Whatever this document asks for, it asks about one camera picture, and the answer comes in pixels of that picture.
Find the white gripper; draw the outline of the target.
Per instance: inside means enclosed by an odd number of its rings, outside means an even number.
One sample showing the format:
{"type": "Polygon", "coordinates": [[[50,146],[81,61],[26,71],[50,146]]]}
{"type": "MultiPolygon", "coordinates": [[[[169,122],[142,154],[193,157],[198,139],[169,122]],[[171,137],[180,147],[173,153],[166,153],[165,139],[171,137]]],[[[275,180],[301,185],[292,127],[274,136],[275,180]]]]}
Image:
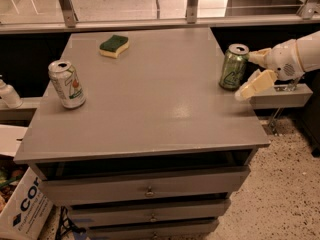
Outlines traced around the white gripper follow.
{"type": "Polygon", "coordinates": [[[279,80],[287,81],[304,75],[299,62],[295,39],[278,44],[272,49],[264,48],[251,51],[248,55],[248,61],[263,68],[267,65],[268,69],[264,71],[257,69],[253,72],[248,80],[236,91],[234,97],[237,101],[250,99],[272,87],[277,80],[277,76],[279,80]]]}

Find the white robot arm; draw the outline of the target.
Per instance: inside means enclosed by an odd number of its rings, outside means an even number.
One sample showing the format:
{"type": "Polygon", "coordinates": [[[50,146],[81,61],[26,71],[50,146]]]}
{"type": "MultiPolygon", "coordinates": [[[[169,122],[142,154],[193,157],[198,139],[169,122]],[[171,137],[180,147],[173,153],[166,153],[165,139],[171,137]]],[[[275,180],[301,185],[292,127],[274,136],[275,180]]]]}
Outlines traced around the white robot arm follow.
{"type": "Polygon", "coordinates": [[[301,78],[306,72],[320,69],[320,31],[299,39],[290,39],[273,48],[249,53],[248,61],[259,65],[236,91],[235,99],[244,101],[271,88],[277,80],[301,78]]]}

